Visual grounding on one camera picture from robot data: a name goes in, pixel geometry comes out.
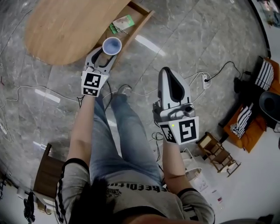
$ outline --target sneaker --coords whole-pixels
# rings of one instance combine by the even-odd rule
[[[127,95],[127,97],[129,97],[131,95],[131,92],[132,88],[129,85],[124,84],[119,88],[118,94],[124,94]]]

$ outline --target wooden chair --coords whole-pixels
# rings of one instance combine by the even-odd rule
[[[218,173],[227,172],[227,177],[229,177],[241,165],[241,163],[238,164],[230,153],[225,150],[222,144],[208,132],[205,132],[205,136],[197,142],[197,145],[207,155]]]
[[[52,145],[48,144],[42,157],[34,183],[34,194],[48,207],[53,207],[56,186],[60,179],[63,161],[49,156]]]

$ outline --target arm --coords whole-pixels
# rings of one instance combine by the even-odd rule
[[[89,166],[94,106],[95,97],[85,96],[73,126],[67,160],[78,158]]]
[[[185,166],[179,145],[163,140],[163,171],[166,185],[170,192],[178,194],[186,188],[192,188],[185,175]]]

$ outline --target jeans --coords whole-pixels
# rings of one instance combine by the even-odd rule
[[[135,170],[161,185],[158,164],[150,148],[145,129],[138,115],[127,103],[127,96],[114,96],[111,103],[117,121],[122,158],[119,156],[105,115],[102,96],[95,100],[91,178],[123,170]]]

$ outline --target gray t-shirt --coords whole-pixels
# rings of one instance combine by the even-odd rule
[[[105,178],[108,181],[107,203],[115,200],[113,216],[120,220],[138,210],[138,214],[148,212],[169,219],[214,223],[213,209],[193,188],[175,195],[148,176],[133,170],[120,171]],[[60,220],[69,222],[75,200],[80,198],[83,187],[90,182],[88,167],[82,160],[66,162],[57,185],[56,209]]]

